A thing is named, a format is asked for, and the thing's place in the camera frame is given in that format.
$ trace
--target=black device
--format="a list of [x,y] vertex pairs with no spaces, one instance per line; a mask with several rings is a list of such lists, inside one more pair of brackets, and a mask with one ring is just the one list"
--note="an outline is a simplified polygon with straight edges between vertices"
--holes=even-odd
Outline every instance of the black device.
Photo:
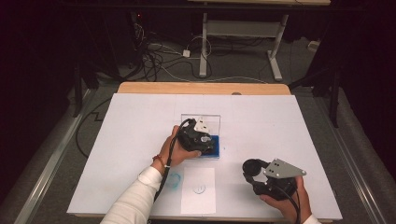
[[[244,171],[243,175],[246,181],[253,186],[253,191],[255,194],[266,194],[278,201],[286,200],[294,194],[294,192],[297,190],[297,186],[294,177],[283,178],[284,174],[278,173],[278,170],[285,171],[285,169],[281,169],[282,167],[296,168],[289,164],[285,166],[285,164],[287,163],[281,160],[274,160],[272,163],[268,163],[266,161],[258,159],[250,159],[245,161],[242,165],[242,169]],[[257,176],[262,172],[262,168],[265,169],[264,174],[267,177],[266,182],[256,181],[253,178],[253,176]],[[296,174],[298,173],[304,175],[305,171],[302,171],[300,169],[293,170],[293,172],[289,173],[289,175],[296,176]]]
[[177,140],[187,151],[199,150],[203,154],[215,149],[215,140],[206,132],[207,127],[199,119],[187,119],[189,125],[181,127]]

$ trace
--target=bracelet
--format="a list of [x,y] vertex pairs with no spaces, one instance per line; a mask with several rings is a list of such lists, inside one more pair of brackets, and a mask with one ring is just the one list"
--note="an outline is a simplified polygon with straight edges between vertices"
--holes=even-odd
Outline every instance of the bracelet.
[[165,165],[165,163],[163,163],[163,157],[160,156],[160,155],[156,155],[155,157],[153,157],[153,158],[152,158],[152,161],[155,161],[155,160],[157,160],[157,159],[160,161],[161,165],[163,166],[163,173],[161,174],[161,175],[163,176],[164,173],[165,173],[165,170],[164,170],[164,169],[166,169],[166,165]]

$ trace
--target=human hand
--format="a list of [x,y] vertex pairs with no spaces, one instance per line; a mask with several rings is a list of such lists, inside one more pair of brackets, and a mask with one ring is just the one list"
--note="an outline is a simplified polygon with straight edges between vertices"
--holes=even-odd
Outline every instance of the human hand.
[[[171,145],[172,139],[177,134],[177,129],[178,129],[178,126],[175,125],[172,130],[172,134],[166,138],[165,142],[163,143],[163,147],[161,148],[161,151],[158,154],[161,157],[164,164],[166,164],[166,162],[168,161],[170,145]],[[173,148],[173,152],[172,152],[171,166],[177,166],[177,165],[181,164],[186,159],[195,158],[195,157],[199,157],[199,156],[201,156],[201,151],[197,151],[197,150],[196,151],[187,151],[180,145],[178,140],[176,140],[174,148]],[[161,164],[161,162],[159,160],[155,160],[151,164],[151,166],[156,168],[158,171],[160,171],[160,173],[163,172],[163,165]]]
[[[298,205],[300,199],[300,212],[301,212],[301,223],[304,223],[311,215],[311,206],[309,204],[309,197],[304,187],[304,180],[302,176],[296,176],[297,192],[291,197]],[[290,223],[295,223],[297,213],[290,200],[277,201],[268,195],[260,195],[260,199],[265,201],[268,205],[277,208]]]

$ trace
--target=white desk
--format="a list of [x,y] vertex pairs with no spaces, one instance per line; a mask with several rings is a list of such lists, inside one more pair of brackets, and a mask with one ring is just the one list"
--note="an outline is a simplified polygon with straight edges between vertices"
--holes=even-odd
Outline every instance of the white desk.
[[[151,83],[128,85],[135,92],[150,92]],[[181,181],[175,189],[165,185],[151,217],[279,221],[281,214],[253,193],[242,175],[242,163],[251,158],[264,161],[280,158],[307,171],[304,182],[318,218],[322,221],[342,218],[300,108],[286,86],[233,83],[152,83],[152,86],[156,87],[155,94],[114,95],[68,213],[103,216],[151,163],[173,125],[181,122],[181,114],[207,114],[221,115],[220,159],[189,160],[172,168],[170,175],[179,174]],[[172,93],[178,92],[177,86],[183,94]],[[213,89],[216,87],[222,95],[216,94]],[[224,95],[246,90],[256,95]],[[273,95],[257,95],[254,90]],[[215,169],[215,214],[180,214],[185,167]]]
[[[240,4],[272,4],[272,5],[304,5],[304,6],[328,6],[330,0],[190,0],[193,2],[208,3],[240,3]],[[274,79],[282,80],[282,75],[276,61],[277,50],[285,31],[289,15],[283,15],[280,22],[258,22],[258,21],[210,21],[207,13],[203,17],[202,49],[200,61],[200,77],[206,77],[207,61],[207,36],[208,35],[233,35],[252,37],[274,37],[275,44],[272,50],[267,51]]]

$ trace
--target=white shirt sleeve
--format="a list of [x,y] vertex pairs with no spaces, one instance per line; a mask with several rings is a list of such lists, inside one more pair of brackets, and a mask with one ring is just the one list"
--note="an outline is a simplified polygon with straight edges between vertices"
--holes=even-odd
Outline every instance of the white shirt sleeve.
[[154,196],[163,177],[154,167],[147,167],[132,185],[113,203],[102,224],[145,224],[149,219]]
[[303,224],[320,224],[320,222],[314,217],[314,215],[311,215]]

